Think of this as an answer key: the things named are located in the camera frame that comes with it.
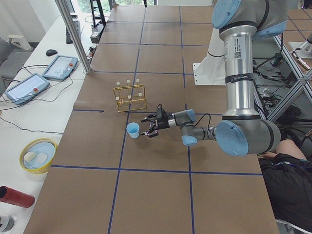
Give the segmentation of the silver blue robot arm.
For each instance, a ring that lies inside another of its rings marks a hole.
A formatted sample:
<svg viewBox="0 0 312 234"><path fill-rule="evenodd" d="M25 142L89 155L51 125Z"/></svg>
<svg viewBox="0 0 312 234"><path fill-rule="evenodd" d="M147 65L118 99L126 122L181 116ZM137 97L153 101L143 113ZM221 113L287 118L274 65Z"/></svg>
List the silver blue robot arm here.
<svg viewBox="0 0 312 234"><path fill-rule="evenodd" d="M192 146L200 140L215 140L232 156L265 153L280 142L278 127L263 120L254 108L253 39L282 34L287 24L287 1L220 0L216 3L212 24L224 42L227 111L216 126L200 127L192 109L166 113L161 106L145 117L148 137L158 131L178 126L183 144Z"/></svg>

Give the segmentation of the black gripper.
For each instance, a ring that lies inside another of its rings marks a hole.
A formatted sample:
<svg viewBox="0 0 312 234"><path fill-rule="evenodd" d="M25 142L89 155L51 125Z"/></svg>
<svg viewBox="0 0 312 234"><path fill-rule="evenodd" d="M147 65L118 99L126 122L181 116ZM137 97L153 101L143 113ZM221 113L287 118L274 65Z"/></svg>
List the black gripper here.
<svg viewBox="0 0 312 234"><path fill-rule="evenodd" d="M141 136L153 138L158 136L158 130L169 128L168 114L150 114L140 120L140 122L150 122L150 129L146 132L141 132Z"/></svg>

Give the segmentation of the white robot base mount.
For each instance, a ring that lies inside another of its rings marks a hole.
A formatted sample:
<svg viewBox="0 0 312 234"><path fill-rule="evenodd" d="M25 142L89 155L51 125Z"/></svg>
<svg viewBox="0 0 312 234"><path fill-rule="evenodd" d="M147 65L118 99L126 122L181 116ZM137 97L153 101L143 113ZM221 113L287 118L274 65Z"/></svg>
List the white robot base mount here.
<svg viewBox="0 0 312 234"><path fill-rule="evenodd" d="M195 85L225 85L224 55L224 41L214 28L206 57L201 63L193 63Z"/></svg>

